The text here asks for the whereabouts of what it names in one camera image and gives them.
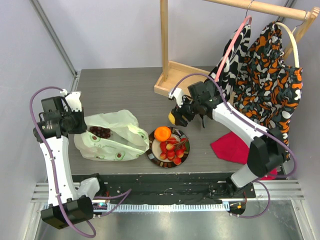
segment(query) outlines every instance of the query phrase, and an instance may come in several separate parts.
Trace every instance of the black and white garment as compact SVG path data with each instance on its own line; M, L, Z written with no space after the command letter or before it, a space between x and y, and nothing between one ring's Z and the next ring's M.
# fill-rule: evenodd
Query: black and white garment
M231 36L230 40L226 44L219 64L209 74L210 77L212 77L213 79L216 78L218 68L235 34L236 34L236 31L234 32L234 34ZM245 56L248 52L250 36L251 36L251 26L247 24L244 26L240 35L237 37L234 43L234 46L232 47L229 53L229 56L225 61L223 70L219 76L218 84L219 86L222 87L223 96L227 101L230 99L230 94L233 92L238 73L242 67Z

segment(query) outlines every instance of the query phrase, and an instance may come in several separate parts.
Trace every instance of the round plate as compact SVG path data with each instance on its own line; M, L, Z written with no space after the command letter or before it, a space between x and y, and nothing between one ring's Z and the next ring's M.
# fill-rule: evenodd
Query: round plate
M172 126L168 126L168 128L170 128L171 130L171 137L174 137L175 139L177 139L177 141L180 141L180 139L183 138L187 138L187 136L181 130ZM153 131L149 135L149 150L146 151L146 155L151 160L151 162L163 168L174 168L183 164L190 152L190 143L189 141L187 141L185 143L186 150L184 151L183 157L181 157L181 164L176 165L173 161L169 161L168 159L160 159L161 149L159 145L160 142L155 139L155 131Z

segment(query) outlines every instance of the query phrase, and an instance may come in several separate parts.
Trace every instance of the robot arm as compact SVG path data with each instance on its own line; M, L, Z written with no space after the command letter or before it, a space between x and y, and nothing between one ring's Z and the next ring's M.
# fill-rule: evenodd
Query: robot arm
M176 99L177 102L168 116L172 124L186 127L196 114L202 117L208 116L210 119L228 127L249 147L247 164L227 179L230 195L237 194L247 184L257 178L264 177L285 161L283 147L257 131L259 129L268 132L282 141L282 133L278 129L269 130L246 116L238 114L254 127L248 126L235 115L238 111L230 103L227 103L228 107L225 105L222 98L218 96L215 85L210 80L190 85L188 90L190 96L184 95L180 88L176 88L174 92L169 93L169 99Z
M95 195L103 196L107 191L99 174L88 176L75 188L68 157L69 134L81 134L87 130L84 112L80 102L81 92L70 94L62 91L63 96L55 96L41 101L43 112L37 123L48 145L50 146L55 167L60 198L68 218L73 224L93 218L92 200ZM36 129L33 129L42 150L49 185L49 208L41 211L41 218L57 229L68 226L60 208L55 192L55 179L48 149Z

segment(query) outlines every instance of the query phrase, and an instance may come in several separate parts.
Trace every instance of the white plastic bag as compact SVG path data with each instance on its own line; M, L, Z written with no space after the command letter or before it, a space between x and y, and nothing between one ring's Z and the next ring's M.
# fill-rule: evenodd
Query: white plastic bag
M147 132L138 127L138 120L128 110L86 116L84 121L88 129L95 126L111 130L108 139L95 136L88 130L74 135L74 144L86 159L128 161L137 159L149 149Z

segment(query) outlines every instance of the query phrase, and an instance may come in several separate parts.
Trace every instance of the wooden clothes rack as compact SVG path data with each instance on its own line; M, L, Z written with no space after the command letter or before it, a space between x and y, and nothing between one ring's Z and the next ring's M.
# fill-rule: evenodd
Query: wooden clothes rack
M205 0L208 2L228 5L236 8L247 9L250 11L271 14L279 17L290 18L303 21L302 25L294 32L295 41L298 43L310 28L312 23L317 18L320 8L314 7L311 11L299 10L284 6L268 4L264 2L251 0ZM160 0L160 17L161 17L161 45L162 45L162 74L154 85L154 92L160 95L168 96L169 91L177 84L184 76L191 73L209 74L210 72L184 65L178 62L169 61L168 58L168 0ZM289 45L284 50L284 59L292 52L292 45ZM199 81L204 81L203 76L191 76L185 79L179 88L185 94L189 94L188 86Z

